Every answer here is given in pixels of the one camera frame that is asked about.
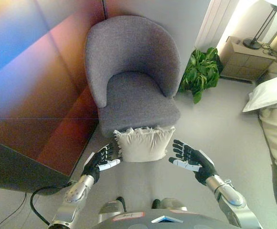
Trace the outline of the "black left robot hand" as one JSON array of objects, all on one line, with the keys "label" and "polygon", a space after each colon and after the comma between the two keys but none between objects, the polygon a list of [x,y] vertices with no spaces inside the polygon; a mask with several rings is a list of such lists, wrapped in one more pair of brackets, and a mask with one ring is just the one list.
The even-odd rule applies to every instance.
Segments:
[{"label": "black left robot hand", "polygon": [[117,151],[113,145],[107,144],[96,153],[92,152],[86,160],[82,176],[91,176],[94,178],[94,184],[99,180],[100,171],[112,168],[122,162],[122,157],[118,157]]}]

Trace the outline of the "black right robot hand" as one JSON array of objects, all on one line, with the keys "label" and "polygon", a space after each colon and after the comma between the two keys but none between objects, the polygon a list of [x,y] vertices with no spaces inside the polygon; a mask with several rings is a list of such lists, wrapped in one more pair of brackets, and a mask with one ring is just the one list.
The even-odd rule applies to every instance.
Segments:
[{"label": "black right robot hand", "polygon": [[206,186],[207,178],[218,174],[214,162],[202,150],[194,149],[178,139],[173,140],[172,147],[176,155],[170,157],[169,162],[193,171],[195,178],[202,185]]}]

